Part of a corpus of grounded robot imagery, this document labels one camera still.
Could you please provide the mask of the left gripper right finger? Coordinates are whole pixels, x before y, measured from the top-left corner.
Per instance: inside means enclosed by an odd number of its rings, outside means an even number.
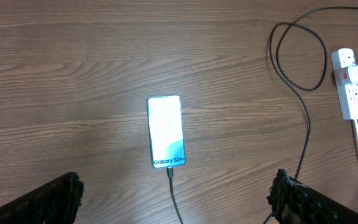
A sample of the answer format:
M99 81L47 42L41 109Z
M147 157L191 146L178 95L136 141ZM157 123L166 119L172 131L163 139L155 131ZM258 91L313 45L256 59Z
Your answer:
M358 224L358 213L313 190L287 175L277 172L267 196L271 217L280 224Z

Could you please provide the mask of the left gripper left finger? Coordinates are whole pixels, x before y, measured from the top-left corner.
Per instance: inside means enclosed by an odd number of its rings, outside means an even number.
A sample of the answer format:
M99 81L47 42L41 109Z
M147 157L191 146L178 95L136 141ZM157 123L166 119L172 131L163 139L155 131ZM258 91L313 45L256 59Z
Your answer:
M81 206L84 183L67 172L0 207L0 224L73 224Z

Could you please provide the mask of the blue Galaxy smartphone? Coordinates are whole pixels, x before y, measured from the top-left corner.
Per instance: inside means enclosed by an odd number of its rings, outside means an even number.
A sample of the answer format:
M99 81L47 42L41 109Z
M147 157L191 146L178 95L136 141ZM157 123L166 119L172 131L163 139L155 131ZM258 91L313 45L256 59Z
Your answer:
M152 166L164 169L186 164L181 98L149 98L147 114Z

